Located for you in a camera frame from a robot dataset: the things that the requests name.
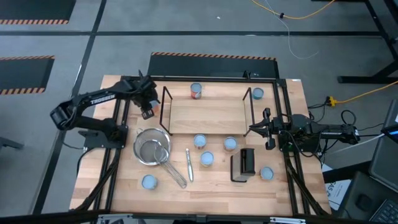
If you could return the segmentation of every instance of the mesh strainer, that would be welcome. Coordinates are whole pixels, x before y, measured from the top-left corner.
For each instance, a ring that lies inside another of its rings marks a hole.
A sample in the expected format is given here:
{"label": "mesh strainer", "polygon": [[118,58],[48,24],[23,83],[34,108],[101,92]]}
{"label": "mesh strainer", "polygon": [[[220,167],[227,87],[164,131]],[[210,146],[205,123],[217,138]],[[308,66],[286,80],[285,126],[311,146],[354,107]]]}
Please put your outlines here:
{"label": "mesh strainer", "polygon": [[133,145],[134,155],[143,164],[154,166],[159,164],[154,158],[155,147],[150,144],[146,144],[147,141],[151,140],[158,141],[168,152],[171,150],[171,145],[169,136],[157,128],[145,129],[137,135]]}

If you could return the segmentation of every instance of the black floor mat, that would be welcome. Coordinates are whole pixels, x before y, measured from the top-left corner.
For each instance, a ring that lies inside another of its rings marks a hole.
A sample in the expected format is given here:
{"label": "black floor mat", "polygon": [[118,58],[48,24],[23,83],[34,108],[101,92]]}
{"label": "black floor mat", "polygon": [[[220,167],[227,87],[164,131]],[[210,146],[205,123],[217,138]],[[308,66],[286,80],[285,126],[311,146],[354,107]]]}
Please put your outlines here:
{"label": "black floor mat", "polygon": [[153,52],[148,75],[191,77],[242,77],[244,71],[253,78],[279,78],[275,58]]}
{"label": "black floor mat", "polygon": [[0,58],[0,95],[43,93],[54,56]]}
{"label": "black floor mat", "polygon": [[0,0],[0,24],[67,24],[76,0]]}

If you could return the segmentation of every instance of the hazard stripe tape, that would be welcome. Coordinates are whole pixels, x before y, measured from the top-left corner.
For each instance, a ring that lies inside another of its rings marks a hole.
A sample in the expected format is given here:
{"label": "hazard stripe tape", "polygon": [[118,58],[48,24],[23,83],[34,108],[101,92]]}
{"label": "hazard stripe tape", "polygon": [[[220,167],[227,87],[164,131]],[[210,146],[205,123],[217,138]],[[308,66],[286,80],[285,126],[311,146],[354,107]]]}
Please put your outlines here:
{"label": "hazard stripe tape", "polygon": [[64,19],[0,19],[0,25],[64,25],[68,24]]}
{"label": "hazard stripe tape", "polygon": [[14,95],[14,94],[28,94],[28,93],[43,93],[45,88],[16,88],[0,90],[0,95]]}
{"label": "hazard stripe tape", "polygon": [[239,55],[215,55],[215,54],[196,54],[196,53],[173,53],[173,52],[152,52],[152,55],[183,56],[183,57],[215,57],[215,58],[234,58],[234,59],[254,59],[254,60],[274,60],[274,57],[256,57]]}
{"label": "hazard stripe tape", "polygon": [[43,55],[43,56],[23,56],[23,57],[0,57],[0,60],[24,60],[24,59],[44,59],[44,58],[55,59],[55,56]]}

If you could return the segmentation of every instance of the wooden tabletop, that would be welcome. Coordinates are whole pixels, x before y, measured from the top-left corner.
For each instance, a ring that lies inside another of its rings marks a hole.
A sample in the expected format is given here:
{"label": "wooden tabletop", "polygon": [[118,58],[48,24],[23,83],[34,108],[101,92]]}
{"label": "wooden tabletop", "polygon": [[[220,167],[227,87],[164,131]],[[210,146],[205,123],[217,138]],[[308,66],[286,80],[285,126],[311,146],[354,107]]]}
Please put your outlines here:
{"label": "wooden tabletop", "polygon": [[[120,80],[119,75],[105,75],[101,88],[107,88]],[[293,113],[308,115],[302,83],[300,80],[286,80],[287,90]],[[159,100],[161,100],[163,86],[166,85],[173,98],[189,99],[190,82],[156,82]],[[261,100],[253,100],[256,122],[262,120],[262,111],[268,107],[271,116],[276,116],[275,99],[272,85],[268,83],[201,83],[203,86],[202,99],[220,100],[242,99],[249,87],[260,87],[264,90]],[[283,93],[279,90],[283,105]],[[104,119],[112,117],[115,101],[109,101],[96,106],[94,117]],[[169,101],[165,100],[164,124],[169,124]],[[266,139],[250,132],[244,138],[242,135],[233,135],[238,140],[238,149],[243,147],[254,148],[256,175],[247,183],[230,181],[229,158],[233,152],[223,149],[225,134],[207,134],[207,145],[204,150],[193,147],[194,134],[174,134],[171,137],[172,149],[170,162],[188,180],[186,189],[179,185],[159,166],[146,166],[141,164],[134,156],[132,144],[139,128],[159,128],[159,113],[154,118],[143,120],[138,107],[131,103],[127,120],[129,134],[126,147],[122,150],[121,159],[116,179],[112,211],[128,213],[180,213],[180,214],[214,214],[214,215],[291,215],[292,209],[289,199],[289,188],[283,155],[276,147],[274,150],[265,150]],[[188,179],[187,159],[185,148],[190,149],[193,166],[194,181]],[[211,151],[215,156],[214,164],[203,167],[200,164],[200,154]],[[76,180],[70,208],[79,206],[84,198],[93,190],[100,176],[103,162],[104,149],[94,149],[88,153],[81,162],[80,171]],[[330,212],[328,197],[326,196],[325,183],[319,161],[314,158],[301,157],[305,183],[309,191],[320,203],[323,209]],[[273,180],[262,180],[259,171],[262,167],[269,166],[274,170]],[[159,183],[155,190],[143,189],[142,178],[152,174],[158,178]],[[300,191],[296,188],[298,209],[302,210]],[[104,207],[107,190],[101,199],[101,208]]]}

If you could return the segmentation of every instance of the wooden board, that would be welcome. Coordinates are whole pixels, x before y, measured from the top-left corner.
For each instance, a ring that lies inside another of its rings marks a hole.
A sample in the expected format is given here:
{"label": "wooden board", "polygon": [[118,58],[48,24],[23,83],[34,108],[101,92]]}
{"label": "wooden board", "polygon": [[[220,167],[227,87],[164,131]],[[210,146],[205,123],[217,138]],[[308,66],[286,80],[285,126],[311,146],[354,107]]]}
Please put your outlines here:
{"label": "wooden board", "polygon": [[[112,86],[120,80],[118,75],[107,75],[103,79],[102,88]],[[162,93],[167,85],[174,98],[189,99],[189,82],[157,82],[157,92]],[[256,122],[262,119],[261,113],[265,107],[271,109],[275,115],[275,99],[271,84],[263,83],[202,83],[207,91],[203,92],[202,99],[219,97],[231,99],[240,97],[247,88],[260,87],[264,90],[261,100],[254,100],[254,115]],[[307,104],[300,80],[287,80],[289,98],[293,113],[308,115]],[[279,91],[281,102],[283,94]],[[112,117],[114,101],[96,106],[94,117],[103,119]],[[169,117],[170,107],[165,104],[164,116]],[[123,113],[123,103],[119,110],[119,117]],[[134,156],[132,143],[139,128],[160,128],[159,114],[155,118],[143,120],[139,108],[131,104],[129,109],[129,137],[126,147],[122,150],[121,160],[116,179],[114,197],[111,210],[127,213],[189,213],[189,214],[217,214],[217,215],[292,215],[289,191],[283,156],[276,149],[267,151],[264,144],[266,139],[255,133],[249,133],[246,138],[236,135],[238,148],[252,147],[255,153],[255,168],[257,175],[251,177],[247,183],[234,183],[229,180],[229,158],[236,153],[226,152],[223,141],[227,135],[207,135],[205,150],[211,151],[215,162],[211,167],[203,167],[199,162],[203,151],[193,147],[194,134],[174,134],[171,137],[172,150],[170,162],[188,180],[187,159],[185,148],[190,149],[194,181],[186,189],[181,189],[177,183],[159,166],[145,166]],[[70,208],[81,204],[85,197],[93,190],[100,175],[104,149],[95,149],[88,153],[81,161],[81,167],[76,180]],[[305,183],[314,198],[326,211],[330,212],[325,183],[319,161],[314,158],[301,157]],[[258,175],[264,166],[273,168],[274,180],[265,181]],[[153,191],[143,189],[141,180],[146,174],[152,174],[159,180]],[[101,199],[101,208],[104,208],[108,187],[104,188]],[[302,200],[299,189],[296,187],[298,210],[302,210]]]}
{"label": "wooden board", "polygon": [[172,134],[244,134],[246,116],[243,95],[236,100],[173,100]]}

